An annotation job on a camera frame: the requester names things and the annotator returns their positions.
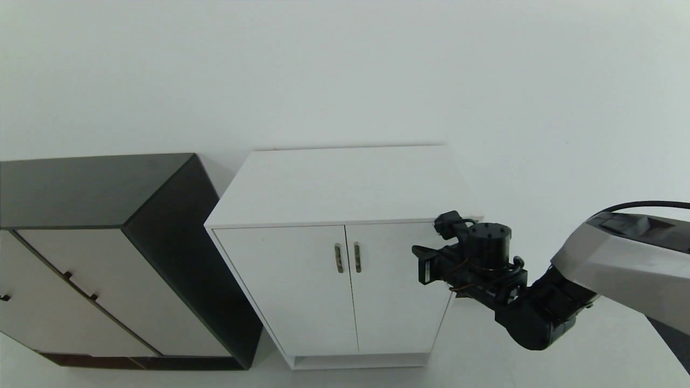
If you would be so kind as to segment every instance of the wire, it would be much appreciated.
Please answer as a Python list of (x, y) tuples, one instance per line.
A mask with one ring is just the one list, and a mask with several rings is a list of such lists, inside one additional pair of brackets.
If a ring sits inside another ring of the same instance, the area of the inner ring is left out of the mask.
[(611, 211), (619, 211), (623, 210), (624, 208), (641, 208), (641, 207), (663, 207), (663, 208), (685, 208), (690, 210), (690, 203), (688, 202), (680, 202), (680, 201), (635, 201), (635, 202), (626, 202), (624, 204), (618, 204), (614, 205), (611, 207), (608, 207), (602, 211), (598, 211), (596, 214), (599, 213), (604, 213), (604, 212), (611, 212)]

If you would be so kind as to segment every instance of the cabinet top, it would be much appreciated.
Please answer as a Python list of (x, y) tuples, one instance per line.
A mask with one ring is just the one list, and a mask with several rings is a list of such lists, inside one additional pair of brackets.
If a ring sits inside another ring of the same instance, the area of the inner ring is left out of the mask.
[(0, 228), (121, 226), (192, 156), (0, 162)]
[(477, 203), (445, 146), (256, 151), (209, 229), (431, 221)]

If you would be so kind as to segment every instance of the metal handle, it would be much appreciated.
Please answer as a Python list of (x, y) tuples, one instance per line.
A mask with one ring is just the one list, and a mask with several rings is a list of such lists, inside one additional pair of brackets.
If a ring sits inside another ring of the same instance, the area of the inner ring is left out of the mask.
[(362, 261), (359, 259), (359, 242), (355, 243), (355, 269), (357, 269), (357, 273), (362, 272)]
[(343, 273), (343, 260), (340, 257), (340, 244), (335, 245), (335, 266), (338, 267), (338, 273)]
[[(71, 273), (71, 272), (69, 272), (69, 271), (65, 272), (65, 273), (63, 274), (63, 277), (65, 278), (65, 281), (66, 281), (67, 283), (69, 283), (69, 284), (72, 285), (72, 287), (74, 287), (74, 288), (76, 288), (76, 289), (78, 289), (78, 290), (81, 290), (81, 287), (77, 286), (77, 285), (71, 280), (71, 279), (72, 279), (72, 273)], [(93, 300), (93, 301), (95, 302), (96, 299), (98, 299), (98, 295), (96, 295), (95, 293), (92, 293), (91, 296), (89, 296), (88, 298), (91, 299), (91, 300)]]

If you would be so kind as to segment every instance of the cabinet door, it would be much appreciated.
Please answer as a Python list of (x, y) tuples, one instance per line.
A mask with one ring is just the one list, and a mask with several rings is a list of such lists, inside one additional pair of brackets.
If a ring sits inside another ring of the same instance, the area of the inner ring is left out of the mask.
[[(448, 306), (447, 285), (418, 282), (413, 245), (440, 248), (447, 243), (431, 223), (348, 225), (352, 290), (359, 352), (429, 352)], [(355, 268), (359, 245), (361, 272)]]
[(19, 234), (164, 356), (230, 355), (119, 229)]
[(7, 231), (0, 231), (0, 331), (31, 349), (154, 356)]
[[(214, 232), (286, 355), (357, 354), (343, 226)], [(342, 251), (342, 273), (336, 244)]]

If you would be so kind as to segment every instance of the silver robot arm casing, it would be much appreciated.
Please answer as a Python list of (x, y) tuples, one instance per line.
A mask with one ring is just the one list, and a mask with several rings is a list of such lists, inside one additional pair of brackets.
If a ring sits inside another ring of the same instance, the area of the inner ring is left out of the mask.
[(600, 213), (551, 264), (586, 289), (690, 333), (690, 222)]

